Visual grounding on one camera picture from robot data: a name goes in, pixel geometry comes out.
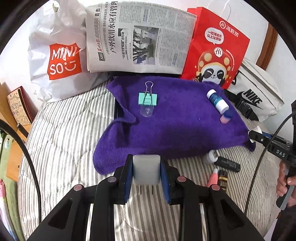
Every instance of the striped mattress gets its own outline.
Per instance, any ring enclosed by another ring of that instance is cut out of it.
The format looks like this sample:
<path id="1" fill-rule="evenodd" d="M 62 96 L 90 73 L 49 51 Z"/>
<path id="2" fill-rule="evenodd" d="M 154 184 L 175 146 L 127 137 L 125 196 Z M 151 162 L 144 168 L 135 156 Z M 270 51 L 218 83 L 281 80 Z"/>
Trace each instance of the striped mattress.
<path id="1" fill-rule="evenodd" d="M 98 174 L 92 156 L 98 139 L 114 116 L 115 99 L 104 83 L 97 88 L 72 98 L 44 103 L 30 131 L 27 149 L 34 163 L 41 189 L 42 218 L 53 209 L 62 197 L 76 184 L 85 187 L 98 184 L 112 175 Z M 258 124 L 242 117 L 248 128 Z M 244 147 L 222 149 L 219 154 L 241 164 L 239 173 L 229 172 L 228 195 L 241 210 L 244 210 L 249 186 L 263 146 L 257 144 L 250 152 Z M 214 165 L 202 162 L 200 156 L 169 160 L 196 184 L 206 185 Z M 275 220 L 276 180 L 279 159 L 267 153 L 260 166 L 252 192 L 248 218 L 262 235 L 265 235 Z M 23 157 L 18 182 L 18 202 L 21 225 L 27 239 L 38 225 L 37 194 L 32 174 Z M 89 214 L 87 240 L 90 234 L 92 207 Z M 132 184 L 128 203 L 115 205 L 115 239 L 177 240 L 179 206 L 168 206 L 160 185 L 142 188 Z"/>

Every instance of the white wall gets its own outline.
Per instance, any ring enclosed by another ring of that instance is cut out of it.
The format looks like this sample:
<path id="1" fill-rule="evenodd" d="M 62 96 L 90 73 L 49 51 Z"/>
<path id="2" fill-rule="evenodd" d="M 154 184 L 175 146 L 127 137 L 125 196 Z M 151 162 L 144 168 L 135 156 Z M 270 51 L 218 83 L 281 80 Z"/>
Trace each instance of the white wall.
<path id="1" fill-rule="evenodd" d="M 79 1 L 84 6 L 89 6 L 97 4 L 102 0 Z M 210 4 L 209 8 L 216 11 L 217 14 L 221 13 L 221 6 L 224 6 L 223 0 L 162 0 L 161 3 L 185 11 L 190 7 L 207 7 Z M 246 2 L 242 1 L 242 3 L 240 0 L 228 0 L 228 6 L 222 13 L 222 17 L 227 18 L 229 10 L 231 10 L 229 22 L 251 39 L 246 57 L 256 62 L 261 52 L 268 23 Z M 5 83 L 9 91 L 22 85 L 28 93 L 34 109 L 38 110 L 42 102 L 37 99 L 36 95 L 33 95 L 34 87 L 30 83 L 27 54 L 30 20 L 31 17 L 18 29 L 0 55 L 0 83 Z"/>
<path id="2" fill-rule="evenodd" d="M 264 122 L 270 133 L 274 133 L 282 121 L 291 114 L 291 104 L 296 100 L 296 60 L 280 36 L 266 71 L 274 78 L 285 102 L 277 115 L 268 117 Z M 293 140 L 292 119 L 283 126 L 279 136 Z"/>

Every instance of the white nike bag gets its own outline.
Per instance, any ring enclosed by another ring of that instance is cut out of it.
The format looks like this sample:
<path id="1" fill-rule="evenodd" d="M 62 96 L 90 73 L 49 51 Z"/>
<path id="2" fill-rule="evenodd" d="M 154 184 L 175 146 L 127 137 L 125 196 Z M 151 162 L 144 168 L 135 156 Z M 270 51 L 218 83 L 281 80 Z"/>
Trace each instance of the white nike bag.
<path id="1" fill-rule="evenodd" d="M 227 90 L 235 94 L 236 99 L 241 97 L 252 108 L 260 122 L 276 115 L 284 104 L 273 78 L 246 58 Z"/>
<path id="2" fill-rule="evenodd" d="M 77 0 L 48 1 L 34 13 L 29 35 L 31 82 L 38 99 L 55 102 L 86 92 L 108 79 L 86 67 L 86 12 Z"/>

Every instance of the nike swoosh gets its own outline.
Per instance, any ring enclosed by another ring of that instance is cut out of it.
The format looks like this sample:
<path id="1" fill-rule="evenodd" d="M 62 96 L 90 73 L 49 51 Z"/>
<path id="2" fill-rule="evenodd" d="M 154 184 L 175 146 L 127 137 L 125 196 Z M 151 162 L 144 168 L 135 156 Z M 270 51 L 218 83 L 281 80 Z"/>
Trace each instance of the nike swoosh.
<path id="1" fill-rule="evenodd" d="M 238 97 L 241 97 L 246 103 L 248 103 L 248 104 L 250 104 L 250 105 L 252 105 L 252 106 L 255 106 L 255 107 L 257 107 L 257 108 L 259 108 L 259 109 L 261 109 L 261 110 L 263 110 L 263 109 L 260 108 L 259 106 L 253 104 L 253 103 L 252 103 L 251 101 L 249 101 L 248 99 L 244 98 L 243 95 L 242 95 L 242 93 L 243 93 L 243 92 L 238 93 L 237 96 L 238 96 Z"/>

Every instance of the human hand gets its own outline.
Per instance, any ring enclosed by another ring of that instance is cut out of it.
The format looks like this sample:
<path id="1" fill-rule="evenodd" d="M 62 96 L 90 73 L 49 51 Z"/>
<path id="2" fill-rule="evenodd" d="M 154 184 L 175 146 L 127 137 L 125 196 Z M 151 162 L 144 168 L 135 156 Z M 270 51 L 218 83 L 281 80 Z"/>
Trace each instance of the human hand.
<path id="1" fill-rule="evenodd" d="M 277 186 L 276 186 L 276 193 L 279 196 L 283 196 L 287 192 L 286 184 L 288 185 L 296 185 L 296 176 L 289 177 L 286 180 L 285 177 L 285 168 L 286 165 L 283 161 L 279 164 L 279 178 L 277 180 Z M 294 189 L 290 199 L 288 200 L 288 207 L 296 205 L 296 188 Z"/>

